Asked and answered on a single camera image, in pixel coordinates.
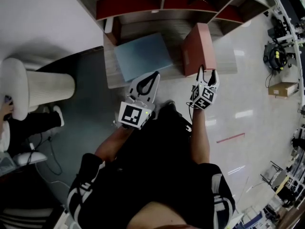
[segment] red box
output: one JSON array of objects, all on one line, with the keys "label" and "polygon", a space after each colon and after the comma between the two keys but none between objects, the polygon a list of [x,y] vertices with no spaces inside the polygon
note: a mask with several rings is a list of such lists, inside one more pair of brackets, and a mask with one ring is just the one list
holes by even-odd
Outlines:
[{"label": "red box", "polygon": [[204,66],[204,70],[216,69],[214,47],[207,24],[197,23],[184,39],[181,49],[185,76],[197,73],[200,65]]}]

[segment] red tape on floor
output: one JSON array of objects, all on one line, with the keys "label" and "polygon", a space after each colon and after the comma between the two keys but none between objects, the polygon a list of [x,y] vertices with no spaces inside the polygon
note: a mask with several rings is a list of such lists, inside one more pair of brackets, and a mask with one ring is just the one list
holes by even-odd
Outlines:
[{"label": "red tape on floor", "polygon": [[227,140],[230,140],[230,139],[233,139],[233,138],[236,138],[236,137],[238,137],[238,136],[241,136],[241,135],[245,135],[245,133],[241,133],[241,134],[238,134],[238,135],[234,135],[234,136],[232,136],[232,137],[228,137],[228,138],[226,138],[226,139],[223,139],[223,140],[220,140],[220,141],[217,141],[217,143],[221,143],[221,142],[224,142],[224,141],[227,141]]}]

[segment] white wall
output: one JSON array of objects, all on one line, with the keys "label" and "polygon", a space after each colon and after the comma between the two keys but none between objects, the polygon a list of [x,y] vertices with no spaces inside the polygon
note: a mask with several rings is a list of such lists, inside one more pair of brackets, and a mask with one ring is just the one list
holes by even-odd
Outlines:
[{"label": "white wall", "polygon": [[0,62],[12,54],[56,60],[103,45],[76,0],[0,0]]}]

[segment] skin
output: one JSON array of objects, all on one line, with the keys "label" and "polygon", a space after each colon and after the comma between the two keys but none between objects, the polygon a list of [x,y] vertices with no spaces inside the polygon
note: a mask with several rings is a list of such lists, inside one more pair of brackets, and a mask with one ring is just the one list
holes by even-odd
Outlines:
[{"label": "skin", "polygon": [[[95,155],[105,162],[112,162],[117,152],[133,132],[133,129],[118,128],[96,150]],[[210,144],[205,128],[204,111],[194,109],[191,134],[191,157],[197,164],[210,162]],[[129,222],[127,229],[194,229],[171,207],[150,202]]]},{"label": "skin", "polygon": [[12,102],[12,100],[7,103],[3,103],[2,107],[0,109],[0,133],[1,134],[3,132],[4,116],[11,114],[14,111],[14,105],[10,105],[11,102]]}]

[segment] hand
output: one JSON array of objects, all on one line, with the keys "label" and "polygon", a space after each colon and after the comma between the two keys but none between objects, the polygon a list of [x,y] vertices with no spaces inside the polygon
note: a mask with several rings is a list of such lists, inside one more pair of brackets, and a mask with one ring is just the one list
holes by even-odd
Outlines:
[{"label": "hand", "polygon": [[10,103],[12,102],[12,100],[10,100],[7,103],[3,103],[2,107],[0,109],[0,114],[4,117],[8,114],[11,114],[14,110],[14,105],[10,105]]}]

